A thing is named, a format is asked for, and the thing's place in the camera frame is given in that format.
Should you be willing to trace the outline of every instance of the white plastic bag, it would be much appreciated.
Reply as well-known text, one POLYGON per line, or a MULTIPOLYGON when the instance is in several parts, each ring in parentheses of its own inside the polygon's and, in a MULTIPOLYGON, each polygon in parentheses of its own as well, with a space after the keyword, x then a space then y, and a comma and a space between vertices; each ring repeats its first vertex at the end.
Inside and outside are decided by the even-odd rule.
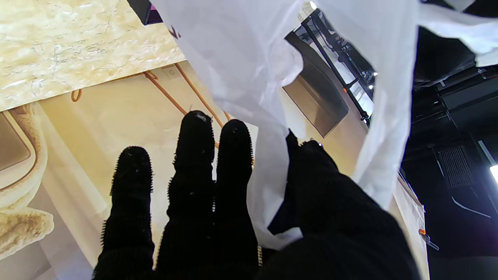
MULTIPOLYGON (((378 76, 372 126, 354 180, 384 209, 395 188, 410 126, 418 0, 316 0, 332 26, 371 63, 378 76)), ((301 0, 152 0, 178 45, 234 117, 259 127, 248 210, 260 245, 281 249, 301 237, 267 226, 280 207, 287 178, 287 125, 279 87, 302 70, 285 40, 301 0)))

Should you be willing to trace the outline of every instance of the gloved hand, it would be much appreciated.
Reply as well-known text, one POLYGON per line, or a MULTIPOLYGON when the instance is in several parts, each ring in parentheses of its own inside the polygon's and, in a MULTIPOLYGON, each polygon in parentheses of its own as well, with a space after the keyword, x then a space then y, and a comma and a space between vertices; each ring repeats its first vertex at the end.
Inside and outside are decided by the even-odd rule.
POLYGON ((254 274, 257 241, 246 207, 252 147, 245 124, 231 120, 224 125, 216 182, 212 180, 214 148, 211 118, 200 111, 189 112, 180 128, 173 163, 176 172, 168 187, 169 222, 155 272, 149 156, 134 146, 121 153, 94 279, 200 279, 236 273, 233 270, 247 278, 254 274))

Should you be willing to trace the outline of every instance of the black metal rod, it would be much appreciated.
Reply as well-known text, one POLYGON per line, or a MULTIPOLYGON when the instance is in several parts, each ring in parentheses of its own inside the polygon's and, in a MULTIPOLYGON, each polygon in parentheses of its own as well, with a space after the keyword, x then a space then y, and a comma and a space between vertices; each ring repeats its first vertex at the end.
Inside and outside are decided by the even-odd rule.
MULTIPOLYGON (((341 49, 341 45, 339 45, 333 38, 332 38, 332 35, 328 32, 329 29, 327 28, 327 26, 323 23, 323 21, 321 20, 321 18, 319 17, 319 14, 320 11, 318 9, 316 9, 314 12, 311 13, 310 17, 311 17, 311 22, 313 23, 313 25, 315 26, 315 28, 319 31, 322 31, 321 33, 323 34, 323 36, 325 36, 325 40, 327 41, 327 43, 329 43, 329 45, 332 46, 332 48, 335 49, 335 51, 339 51, 341 49)), ((374 93, 373 91, 368 87, 368 85, 365 83, 363 77, 362 77, 362 74, 360 72, 360 70, 358 69, 357 65, 355 63, 353 63, 351 59, 351 57, 349 57, 346 53, 342 53, 342 52, 337 52, 338 56, 339 56, 339 61, 344 63, 346 65, 346 67, 349 69, 349 71, 351 72, 351 74, 358 79, 358 83, 360 84, 360 86, 363 88, 363 90, 367 93, 367 95, 370 97, 370 98, 374 98, 374 93)))
POLYGON ((363 110, 363 108, 359 104, 358 100, 356 100, 356 97, 353 95, 353 93, 351 92, 351 90, 348 88, 348 84, 346 84, 346 82, 342 78, 341 74, 339 73, 339 71, 337 70, 337 68, 334 66, 334 63, 332 63, 332 60, 330 60, 330 57, 327 55, 327 53, 323 49, 322 45, 320 44, 320 42, 316 38, 315 34, 313 34, 313 31, 311 31, 311 29, 310 29, 310 27, 308 25, 308 21, 309 21, 309 18, 305 19, 302 22, 302 25, 303 25, 304 29, 306 30, 306 32, 308 33, 308 35, 311 37, 311 39, 315 43, 316 47, 318 48, 318 50, 322 54, 323 58, 325 58, 325 61, 327 62, 327 64, 332 69, 332 72, 334 72, 334 75, 336 75, 337 79, 339 79, 339 82, 341 82, 341 84, 342 84, 344 90, 346 91, 346 93, 348 94, 349 98, 355 104, 356 109, 358 109, 358 111, 360 112, 360 116, 362 117, 361 120, 362 121, 366 121, 367 122, 367 126, 370 126, 369 115, 365 112, 365 110, 363 110))

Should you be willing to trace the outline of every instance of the finger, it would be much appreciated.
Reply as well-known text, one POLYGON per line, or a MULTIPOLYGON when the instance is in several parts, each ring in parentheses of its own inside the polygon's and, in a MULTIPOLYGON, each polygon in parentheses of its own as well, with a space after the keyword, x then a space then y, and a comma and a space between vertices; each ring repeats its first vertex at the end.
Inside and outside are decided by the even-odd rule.
POLYGON ((299 175, 299 144, 297 137, 289 130, 289 135, 285 138, 287 142, 287 151, 289 153, 289 169, 287 172, 287 185, 285 186, 285 194, 282 205, 278 209, 275 217, 268 226, 268 230, 272 234, 285 232, 288 229, 297 227, 296 213, 296 176, 299 175))
POLYGON ((201 111, 191 111, 182 120, 173 164, 176 172, 168 187, 170 220, 212 215, 213 159, 211 118, 201 111))
POLYGON ((247 126, 230 120, 222 129, 215 189, 215 244, 218 264, 245 263, 257 269, 257 240, 247 210, 252 145, 247 126))
POLYGON ((213 159, 211 118, 191 111, 182 120, 176 172, 168 187, 169 222, 157 257, 159 274, 185 273, 213 259, 213 159))
POLYGON ((245 217, 247 184, 252 173, 252 144, 244 122, 233 119, 223 126, 216 172, 216 216, 245 217))
POLYGON ((152 169, 147 152, 141 147, 124 149, 114 173, 113 205, 102 232, 103 250, 95 279, 152 271, 151 191, 152 169))

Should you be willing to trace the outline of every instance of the orange cable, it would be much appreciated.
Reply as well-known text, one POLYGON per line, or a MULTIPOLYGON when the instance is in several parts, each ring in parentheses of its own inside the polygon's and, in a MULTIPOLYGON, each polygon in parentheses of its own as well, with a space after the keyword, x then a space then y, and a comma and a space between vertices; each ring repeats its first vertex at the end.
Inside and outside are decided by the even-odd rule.
POLYGON ((180 74, 182 74, 182 76, 185 79, 185 81, 187 81, 187 84, 190 86, 190 88, 195 92, 195 94, 197 95, 197 97, 199 97, 199 99, 201 100, 202 104, 204 104, 204 106, 206 106, 206 108, 208 109, 208 111, 213 115, 213 117, 215 118, 216 122, 221 127, 223 127, 223 124, 220 121, 220 118, 218 118, 218 115, 216 115, 216 113, 213 111, 213 109, 211 109, 211 107, 208 105, 208 103, 206 102, 206 100, 204 100, 204 98, 202 97, 201 93, 195 88, 194 84, 192 84, 192 82, 187 77, 187 75, 185 74, 185 72, 183 72, 182 67, 178 63, 175 63, 175 66, 176 66, 176 68, 178 68, 178 71, 180 71, 180 74))
POLYGON ((232 118, 230 118, 230 115, 227 114, 227 112, 223 111, 223 113, 225 113, 225 117, 227 117, 227 120, 231 120, 232 118))
MULTIPOLYGON (((187 111, 185 111, 181 106, 180 104, 178 104, 178 102, 176 102, 176 100, 171 96, 169 95, 169 93, 163 89, 163 87, 161 87, 161 85, 159 85, 159 83, 146 71, 143 73, 147 79, 149 79, 165 96, 167 99, 169 99, 169 101, 171 101, 171 103, 173 103, 173 105, 183 114, 183 115, 186 115, 187 114, 187 111)), ((215 141, 215 147, 216 148, 219 148, 220 145, 218 144, 218 142, 215 141)))

